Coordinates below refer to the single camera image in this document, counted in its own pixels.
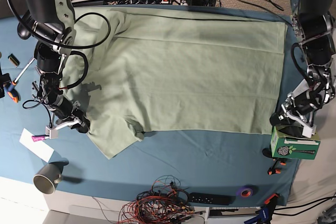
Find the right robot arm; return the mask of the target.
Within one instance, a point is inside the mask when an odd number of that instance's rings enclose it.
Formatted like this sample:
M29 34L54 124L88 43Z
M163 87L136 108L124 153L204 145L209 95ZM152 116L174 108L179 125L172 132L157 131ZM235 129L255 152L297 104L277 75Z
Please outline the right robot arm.
M26 0L28 11L17 32L21 39L30 36L38 40L34 51L36 69L40 75L37 100L60 123L70 123L72 129L87 133L90 122L79 106L69 101L60 88L66 61L75 51L75 11L71 0Z

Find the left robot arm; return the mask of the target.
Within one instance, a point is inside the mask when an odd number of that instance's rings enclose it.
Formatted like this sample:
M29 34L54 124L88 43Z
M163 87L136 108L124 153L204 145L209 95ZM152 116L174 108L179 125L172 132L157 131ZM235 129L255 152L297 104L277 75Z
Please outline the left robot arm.
M315 113L335 97L331 69L335 55L332 1L291 0L291 21L297 42L291 46L290 56L308 89L297 96L287 96L281 108L270 117L272 126L293 122L313 126Z

